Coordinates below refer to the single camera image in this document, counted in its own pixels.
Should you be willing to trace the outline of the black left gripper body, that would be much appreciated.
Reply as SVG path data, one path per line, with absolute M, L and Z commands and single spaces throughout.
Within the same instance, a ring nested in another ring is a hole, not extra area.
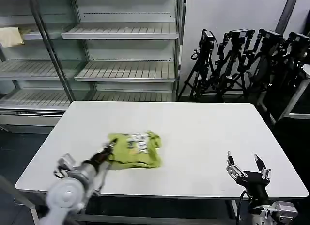
M 96 154 L 94 154 L 91 157 L 90 162 L 92 163 L 92 165 L 101 165 L 102 163 L 104 163 L 106 160 L 109 159 L 109 156 L 112 153 L 113 149 L 104 148 L 101 152 L 97 152 Z

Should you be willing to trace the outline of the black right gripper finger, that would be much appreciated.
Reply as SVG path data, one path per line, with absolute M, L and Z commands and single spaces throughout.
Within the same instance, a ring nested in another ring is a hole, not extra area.
M 226 170 L 232 179 L 237 181 L 238 178 L 245 177 L 245 172 L 235 164 L 230 151 L 227 152 L 227 164 Z
M 270 180 L 271 169 L 268 169 L 264 161 L 257 155 L 254 154 L 255 162 L 257 164 L 258 170 L 262 174 L 262 179 Z

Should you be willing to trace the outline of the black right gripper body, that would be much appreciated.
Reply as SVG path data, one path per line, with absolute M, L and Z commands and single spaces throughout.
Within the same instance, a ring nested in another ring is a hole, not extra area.
M 238 177 L 238 184 L 247 190 L 251 203 L 269 203 L 266 192 L 269 180 L 263 178 L 262 173 L 245 171 L 241 177 Z

